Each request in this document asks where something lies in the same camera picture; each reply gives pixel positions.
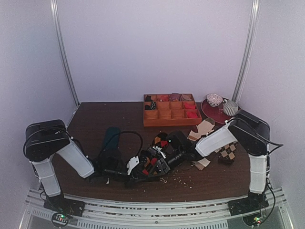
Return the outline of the red yellow argyle sock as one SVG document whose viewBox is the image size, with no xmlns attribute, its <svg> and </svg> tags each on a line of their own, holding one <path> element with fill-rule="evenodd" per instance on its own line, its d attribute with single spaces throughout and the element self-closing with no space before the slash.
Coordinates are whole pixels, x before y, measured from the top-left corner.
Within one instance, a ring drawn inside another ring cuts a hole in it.
<svg viewBox="0 0 305 229">
<path fill-rule="evenodd" d="M 167 133 L 159 133 L 149 145 L 158 146 L 163 149 L 163 152 L 166 155 L 165 150 L 169 146 L 169 143 L 166 140 L 168 136 Z M 156 181 L 158 177 L 163 176 L 164 174 L 158 174 L 156 171 L 156 162 L 162 157 L 155 157 L 151 155 L 147 149 L 141 150 L 136 156 L 139 157 L 139 164 L 132 170 L 131 174 L 128 176 L 125 181 L 126 188 L 132 188 L 136 183 L 145 182 L 145 181 Z"/>
</svg>

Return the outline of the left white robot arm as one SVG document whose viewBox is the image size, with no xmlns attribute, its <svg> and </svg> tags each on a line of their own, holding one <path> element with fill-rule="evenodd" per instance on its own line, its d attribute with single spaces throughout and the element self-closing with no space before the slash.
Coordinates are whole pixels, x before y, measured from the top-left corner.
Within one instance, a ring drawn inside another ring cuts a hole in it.
<svg viewBox="0 0 305 229">
<path fill-rule="evenodd" d="M 90 159 L 69 134 L 61 119 L 30 124 L 26 127 L 25 136 L 24 156 L 32 164 L 46 195 L 50 197 L 50 204 L 58 212 L 64 212 L 69 204 L 61 196 L 62 188 L 52 163 L 54 155 L 59 155 L 83 179 L 128 175 L 130 172 L 128 166 L 116 157 L 113 149 Z"/>
</svg>

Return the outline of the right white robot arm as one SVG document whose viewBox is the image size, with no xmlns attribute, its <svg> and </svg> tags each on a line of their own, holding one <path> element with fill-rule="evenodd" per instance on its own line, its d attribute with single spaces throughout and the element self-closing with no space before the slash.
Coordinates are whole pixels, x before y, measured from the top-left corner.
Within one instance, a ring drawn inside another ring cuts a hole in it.
<svg viewBox="0 0 305 229">
<path fill-rule="evenodd" d="M 262 194 L 267 186 L 272 153 L 269 137 L 268 123 L 245 110 L 239 110 L 222 127 L 197 141 L 187 139 L 181 132 L 169 134 L 166 141 L 172 146 L 173 152 L 168 156 L 164 155 L 162 148 L 156 146 L 147 150 L 149 155 L 162 159 L 169 168 L 175 168 L 185 160 L 199 161 L 229 143 L 238 142 L 250 159 L 251 195 L 244 200 L 244 206 L 253 211 L 262 204 Z"/>
</svg>

